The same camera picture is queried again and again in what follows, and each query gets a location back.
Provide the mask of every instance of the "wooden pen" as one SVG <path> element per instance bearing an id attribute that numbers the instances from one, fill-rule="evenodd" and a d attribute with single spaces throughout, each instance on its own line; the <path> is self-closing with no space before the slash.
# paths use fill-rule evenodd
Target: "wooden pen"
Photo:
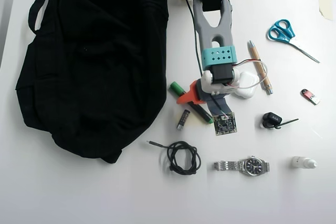
<path id="1" fill-rule="evenodd" d="M 256 60 L 260 60 L 257 48 L 251 40 L 250 40 L 250 49 L 251 49 L 253 58 L 256 59 Z M 262 79 L 265 78 L 266 71 L 265 71 L 263 65 L 261 63 L 257 63 L 257 68 L 258 68 L 258 71 L 261 75 L 261 78 Z M 266 77 L 266 79 L 264 80 L 264 87 L 265 87 L 268 94 L 273 94 L 272 85 L 271 85 L 268 77 Z"/>

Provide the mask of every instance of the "battery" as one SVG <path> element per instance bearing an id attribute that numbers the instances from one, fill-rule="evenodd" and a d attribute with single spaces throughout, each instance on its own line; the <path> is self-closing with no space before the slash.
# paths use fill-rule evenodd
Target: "battery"
<path id="1" fill-rule="evenodd" d="M 307 89 L 302 89 L 301 94 L 308 99 L 309 101 L 311 101 L 312 104 L 317 105 L 320 103 L 320 99 L 317 98 L 312 92 L 310 92 Z"/>
<path id="2" fill-rule="evenodd" d="M 187 118 L 188 118 L 189 115 L 190 115 L 190 111 L 189 110 L 184 110 L 184 112 L 181 116 L 181 119 L 180 119 L 180 121 L 179 121 L 179 123 L 176 127 L 179 131 L 181 131 L 183 129 L 185 121 L 187 121 Z"/>

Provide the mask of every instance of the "pen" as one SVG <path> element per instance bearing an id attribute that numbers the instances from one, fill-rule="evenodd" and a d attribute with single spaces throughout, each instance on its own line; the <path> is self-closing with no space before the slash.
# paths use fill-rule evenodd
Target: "pen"
<path id="1" fill-rule="evenodd" d="M 257 48 L 251 40 L 250 40 L 250 49 L 251 49 L 253 58 L 256 59 L 256 60 L 260 60 Z M 264 67 L 262 66 L 262 64 L 257 63 L 257 68 L 258 68 L 259 74 L 261 75 L 261 78 L 262 79 L 265 78 L 266 71 L 265 71 Z M 272 85 L 271 85 L 268 77 L 266 77 L 266 79 L 264 80 L 264 87 L 265 87 L 268 94 L 273 94 Z"/>
<path id="2" fill-rule="evenodd" d="M 170 88 L 174 91 L 175 94 L 177 94 L 179 97 L 182 96 L 183 94 L 185 94 L 185 91 L 181 88 L 180 85 L 178 85 L 176 82 L 173 82 L 170 85 Z M 193 108 L 193 110 L 199 114 L 206 123 L 213 123 L 214 120 L 212 119 L 212 116 L 206 112 L 200 105 L 196 105 L 193 102 L 189 102 L 188 103 L 190 107 Z"/>

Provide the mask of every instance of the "scissors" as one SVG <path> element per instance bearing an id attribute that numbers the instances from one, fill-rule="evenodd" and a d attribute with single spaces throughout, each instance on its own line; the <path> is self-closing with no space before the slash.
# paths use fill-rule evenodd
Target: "scissors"
<path id="1" fill-rule="evenodd" d="M 286 28 L 283 28 L 280 26 L 280 23 L 285 23 Z M 274 31 L 277 36 L 274 37 L 271 32 Z M 306 55 L 308 58 L 312 59 L 313 61 L 320 63 L 317 59 L 315 59 L 313 56 L 305 52 L 301 46 L 299 45 L 298 41 L 294 39 L 295 33 L 292 29 L 292 26 L 290 25 L 290 22 L 286 19 L 281 19 L 275 22 L 275 24 L 270 28 L 268 31 L 268 37 L 272 40 L 275 40 L 277 42 L 282 42 L 286 44 L 291 44 L 296 49 L 298 49 L 301 53 Z"/>

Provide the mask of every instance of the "black bag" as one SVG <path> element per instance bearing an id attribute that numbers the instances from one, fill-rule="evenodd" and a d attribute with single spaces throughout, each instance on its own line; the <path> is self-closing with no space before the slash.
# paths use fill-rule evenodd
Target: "black bag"
<path id="1" fill-rule="evenodd" d="M 35 0 L 16 86 L 27 126 L 63 149 L 115 163 L 166 99 L 167 0 Z"/>

